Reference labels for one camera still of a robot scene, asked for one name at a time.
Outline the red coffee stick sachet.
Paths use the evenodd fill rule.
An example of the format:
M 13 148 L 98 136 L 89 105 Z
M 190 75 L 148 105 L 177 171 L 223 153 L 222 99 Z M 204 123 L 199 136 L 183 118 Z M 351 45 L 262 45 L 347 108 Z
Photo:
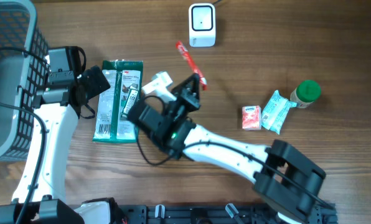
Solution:
M 203 91 L 207 90 L 207 80 L 204 74 L 201 72 L 200 68 L 194 62 L 193 58 L 191 57 L 189 51 L 186 49 L 185 45 L 181 41 L 177 41 L 176 49 L 181 54 L 182 58 L 188 63 L 192 72 L 198 74 Z

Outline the green white balm box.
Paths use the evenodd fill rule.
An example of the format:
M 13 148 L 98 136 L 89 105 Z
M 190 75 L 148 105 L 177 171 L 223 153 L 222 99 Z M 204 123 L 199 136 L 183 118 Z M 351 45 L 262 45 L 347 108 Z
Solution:
M 135 102 L 138 100 L 139 91 L 134 88 L 130 88 L 127 100 L 124 104 L 122 115 L 127 116 L 130 109 L 133 107 Z

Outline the green white gloves package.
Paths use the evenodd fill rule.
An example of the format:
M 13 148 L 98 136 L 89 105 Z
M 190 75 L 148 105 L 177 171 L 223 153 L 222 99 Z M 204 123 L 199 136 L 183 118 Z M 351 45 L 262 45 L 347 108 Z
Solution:
M 110 88 L 99 95 L 94 142 L 134 143 L 138 129 L 123 114 L 128 98 L 138 99 L 133 89 L 140 90 L 143 62 L 114 60 L 103 62 L 102 72 Z

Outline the red white tissue pack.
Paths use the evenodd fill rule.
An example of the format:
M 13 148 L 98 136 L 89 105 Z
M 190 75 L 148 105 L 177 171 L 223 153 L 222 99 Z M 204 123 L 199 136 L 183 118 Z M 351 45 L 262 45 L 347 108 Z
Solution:
M 261 107 L 244 106 L 242 108 L 242 128 L 244 130 L 261 129 Z

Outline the teal wet wipes pack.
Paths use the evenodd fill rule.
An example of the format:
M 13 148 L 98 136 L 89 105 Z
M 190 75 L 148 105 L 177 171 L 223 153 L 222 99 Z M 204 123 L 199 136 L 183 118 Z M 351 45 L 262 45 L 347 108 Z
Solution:
M 297 103 L 282 97 L 279 91 L 275 90 L 261 112 L 261 125 L 267 130 L 280 134 L 289 110 L 296 106 Z

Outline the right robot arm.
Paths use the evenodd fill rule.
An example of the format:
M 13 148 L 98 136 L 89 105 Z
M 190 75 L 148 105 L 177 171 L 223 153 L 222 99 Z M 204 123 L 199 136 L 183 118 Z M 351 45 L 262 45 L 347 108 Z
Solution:
M 318 197 L 326 173 L 295 147 L 281 140 L 248 144 L 220 136 L 196 124 L 188 114 L 200 109 L 196 73 L 168 90 L 169 78 L 158 74 L 141 91 L 130 88 L 123 114 L 167 160 L 182 156 L 234 172 L 287 223 L 307 223 L 313 208 L 333 206 Z

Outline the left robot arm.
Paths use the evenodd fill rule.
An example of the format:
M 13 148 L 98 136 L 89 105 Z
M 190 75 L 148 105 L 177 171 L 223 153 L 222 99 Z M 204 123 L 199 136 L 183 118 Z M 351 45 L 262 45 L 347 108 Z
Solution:
M 49 49 L 43 60 L 49 70 L 37 87 L 31 110 L 34 119 L 26 166 L 11 203 L 0 205 L 0 223 L 85 223 L 88 216 L 65 203 L 68 151 L 83 106 L 110 88 L 101 68 L 86 68 L 78 46 Z

